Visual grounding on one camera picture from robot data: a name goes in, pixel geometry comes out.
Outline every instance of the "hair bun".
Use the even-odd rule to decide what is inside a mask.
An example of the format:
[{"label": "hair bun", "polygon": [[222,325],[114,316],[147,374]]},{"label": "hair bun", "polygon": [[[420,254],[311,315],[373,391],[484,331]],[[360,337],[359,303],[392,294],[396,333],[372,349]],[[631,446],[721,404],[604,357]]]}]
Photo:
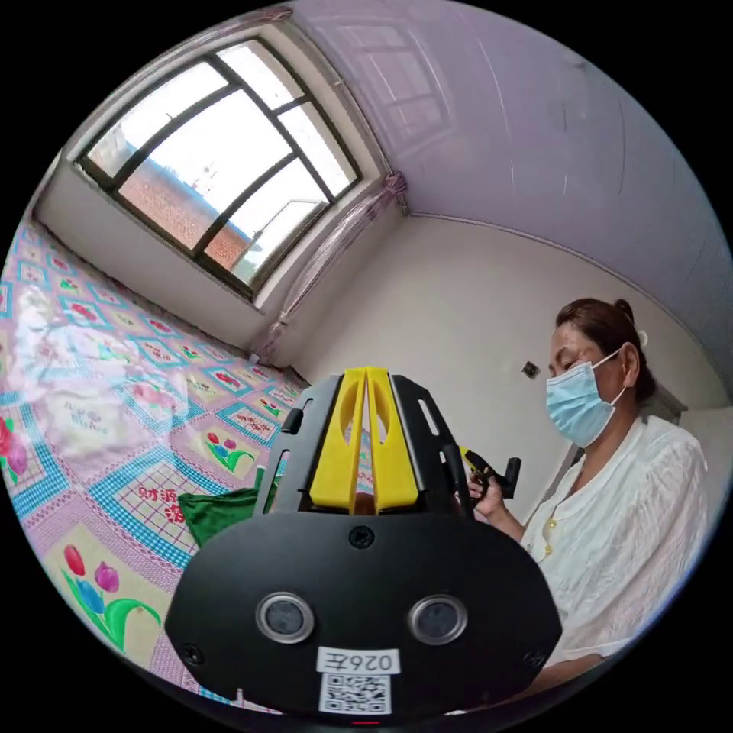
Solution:
[{"label": "hair bun", "polygon": [[623,298],[619,298],[614,304],[615,308],[618,308],[631,323],[634,323],[634,312],[631,310],[631,306]]}]

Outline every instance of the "ceiling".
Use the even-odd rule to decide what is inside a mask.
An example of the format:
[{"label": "ceiling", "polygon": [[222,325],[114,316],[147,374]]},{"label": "ceiling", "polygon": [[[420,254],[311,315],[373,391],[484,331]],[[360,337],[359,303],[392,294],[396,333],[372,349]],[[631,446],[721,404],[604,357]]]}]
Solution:
[{"label": "ceiling", "polygon": [[359,103],[414,213],[569,247],[652,295],[733,394],[733,263],[702,187],[592,64],[448,0],[297,0],[292,19]]}]

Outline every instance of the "handheld device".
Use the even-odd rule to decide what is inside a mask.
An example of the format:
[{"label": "handheld device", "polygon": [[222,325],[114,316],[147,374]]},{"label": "handheld device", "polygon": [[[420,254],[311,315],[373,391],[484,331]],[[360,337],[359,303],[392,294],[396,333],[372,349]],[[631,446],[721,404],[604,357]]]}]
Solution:
[{"label": "handheld device", "polygon": [[463,460],[471,467],[471,471],[476,481],[481,484],[483,491],[478,499],[473,500],[476,506],[489,490],[489,479],[495,479],[502,490],[502,496],[505,499],[514,499],[514,492],[519,481],[519,471],[521,469],[521,458],[510,458],[506,464],[506,472],[504,476],[497,473],[478,453],[469,449],[460,447],[460,454]]},{"label": "handheld device", "polygon": [[[354,514],[365,393],[369,516]],[[475,521],[460,448],[430,393],[373,367],[301,394],[255,515],[191,559],[165,629],[213,693],[344,724],[501,702],[532,682],[562,631],[537,564]]]}]

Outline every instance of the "woman's hair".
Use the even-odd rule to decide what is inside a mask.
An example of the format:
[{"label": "woman's hair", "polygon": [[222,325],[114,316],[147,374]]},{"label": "woman's hair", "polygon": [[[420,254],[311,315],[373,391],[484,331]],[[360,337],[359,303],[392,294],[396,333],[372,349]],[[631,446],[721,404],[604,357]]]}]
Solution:
[{"label": "woman's hair", "polygon": [[624,344],[633,344],[639,354],[639,376],[636,380],[637,404],[646,402],[657,390],[647,358],[641,349],[639,334],[634,326],[634,312],[625,300],[613,305],[595,298],[581,298],[568,303],[555,318],[555,326],[572,323],[587,338],[598,344],[603,356],[607,357]]}]

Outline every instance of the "qr code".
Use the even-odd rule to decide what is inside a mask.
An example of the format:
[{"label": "qr code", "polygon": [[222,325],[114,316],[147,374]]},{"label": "qr code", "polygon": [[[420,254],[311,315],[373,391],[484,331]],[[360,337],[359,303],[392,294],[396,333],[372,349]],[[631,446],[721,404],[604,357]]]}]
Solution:
[{"label": "qr code", "polygon": [[321,684],[322,712],[389,715],[389,675],[325,674]]}]

